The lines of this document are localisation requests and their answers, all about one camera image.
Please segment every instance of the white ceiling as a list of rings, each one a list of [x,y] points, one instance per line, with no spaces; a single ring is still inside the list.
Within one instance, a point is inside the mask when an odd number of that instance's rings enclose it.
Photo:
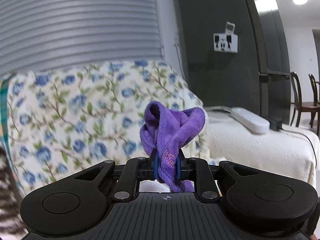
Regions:
[[[276,0],[284,26],[320,27],[320,0],[296,5],[292,0]]]

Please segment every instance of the purple cloth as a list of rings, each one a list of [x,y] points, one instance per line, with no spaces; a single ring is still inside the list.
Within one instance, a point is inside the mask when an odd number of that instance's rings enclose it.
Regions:
[[[179,149],[202,130],[205,123],[204,111],[199,107],[175,111],[153,101],[146,107],[144,120],[146,123],[140,129],[141,143],[149,156],[157,148],[160,179],[172,192],[194,191],[190,181],[176,179],[175,164]]]

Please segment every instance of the chair back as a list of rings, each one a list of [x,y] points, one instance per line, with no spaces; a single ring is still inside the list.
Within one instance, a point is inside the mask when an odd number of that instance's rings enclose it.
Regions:
[[[301,86],[297,73],[290,73],[291,85],[294,93],[294,105],[300,107],[302,105]]]
[[[317,84],[316,84],[316,79],[312,74],[309,74],[310,82],[311,82],[311,87],[313,91],[313,102],[318,102],[318,89],[317,89]]]

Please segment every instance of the white wall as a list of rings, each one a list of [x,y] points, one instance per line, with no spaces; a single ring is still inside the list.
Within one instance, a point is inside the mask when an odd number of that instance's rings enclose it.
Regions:
[[[180,22],[180,11],[176,0],[156,0],[164,60],[180,75],[181,68],[188,82],[188,66],[184,48],[183,30]]]
[[[313,101],[313,92],[308,74],[313,74],[319,81],[318,57],[312,29],[320,27],[285,27],[290,71],[295,71],[300,80],[302,101]],[[293,90],[291,102],[294,102]]]

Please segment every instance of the round black disc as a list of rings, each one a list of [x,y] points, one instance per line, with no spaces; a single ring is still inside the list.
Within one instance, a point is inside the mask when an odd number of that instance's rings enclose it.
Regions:
[[[244,176],[226,195],[232,219],[248,228],[277,231],[303,223],[314,211],[315,189],[300,180],[268,172]]]
[[[89,181],[59,182],[24,198],[21,217],[29,231],[46,236],[74,235],[95,226],[105,214],[106,198]]]
[[[80,198],[77,195],[60,192],[52,194],[45,198],[43,207],[53,214],[65,214],[75,210],[80,204]]]

